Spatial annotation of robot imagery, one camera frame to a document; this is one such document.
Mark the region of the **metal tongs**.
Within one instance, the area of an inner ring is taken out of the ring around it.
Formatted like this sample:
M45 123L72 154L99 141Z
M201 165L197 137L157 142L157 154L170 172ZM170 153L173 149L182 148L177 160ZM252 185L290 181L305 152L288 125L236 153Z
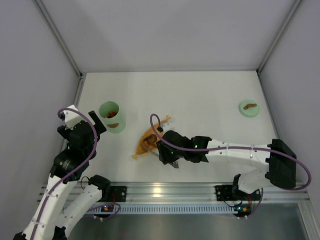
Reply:
M143 141L142 146L148 152L152 152L153 154L155 154L164 165L171 165L175 169L179 168L179 163L178 163L179 158L175 155L175 153L172 150L167 148L161 141L156 141L156 147L150 146L149 148L147 148L144 145L144 141Z

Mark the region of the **orange carrot food piece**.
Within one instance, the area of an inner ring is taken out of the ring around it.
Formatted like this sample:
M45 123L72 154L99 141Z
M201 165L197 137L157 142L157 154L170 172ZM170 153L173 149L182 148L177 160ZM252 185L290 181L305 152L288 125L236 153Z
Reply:
M105 116L106 119L111 119L117 115L115 111L109 111L108 114Z

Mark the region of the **green cylindrical container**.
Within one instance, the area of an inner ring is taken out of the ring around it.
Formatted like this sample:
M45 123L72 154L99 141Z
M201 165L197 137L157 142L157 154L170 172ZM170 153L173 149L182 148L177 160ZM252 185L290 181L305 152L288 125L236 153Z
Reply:
M121 133L126 127L126 119L120 106L114 101L104 102L99 107L99 115L102 117L104 125L112 134Z

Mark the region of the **green container lid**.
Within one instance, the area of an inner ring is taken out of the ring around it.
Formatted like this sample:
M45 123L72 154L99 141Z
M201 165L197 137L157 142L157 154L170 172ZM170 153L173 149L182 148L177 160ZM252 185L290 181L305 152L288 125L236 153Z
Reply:
M243 100L238 105L238 110L244 117L254 118L259 114L260 106L253 100Z

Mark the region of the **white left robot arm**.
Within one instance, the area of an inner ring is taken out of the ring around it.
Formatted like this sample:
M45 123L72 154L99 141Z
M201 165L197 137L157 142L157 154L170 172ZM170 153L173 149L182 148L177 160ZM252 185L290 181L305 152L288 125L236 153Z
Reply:
M86 117L74 105L58 111L65 124L57 131L67 140L67 146L54 158L40 204L28 226L15 234L15 240L66 240L85 213L96 202L109 197L111 182L94 175L80 195L64 208L89 161L97 154L100 135L107 130L94 111L88 114Z

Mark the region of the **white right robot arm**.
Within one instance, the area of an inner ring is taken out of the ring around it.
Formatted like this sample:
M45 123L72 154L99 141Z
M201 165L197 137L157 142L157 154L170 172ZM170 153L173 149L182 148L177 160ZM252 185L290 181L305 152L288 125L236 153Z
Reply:
M252 194L271 185L284 190L296 187L296 154L280 139L267 145L230 145L208 136L187 138L169 130L156 143L159 160L173 164L179 159L192 163L236 164L253 170L233 178L234 194Z

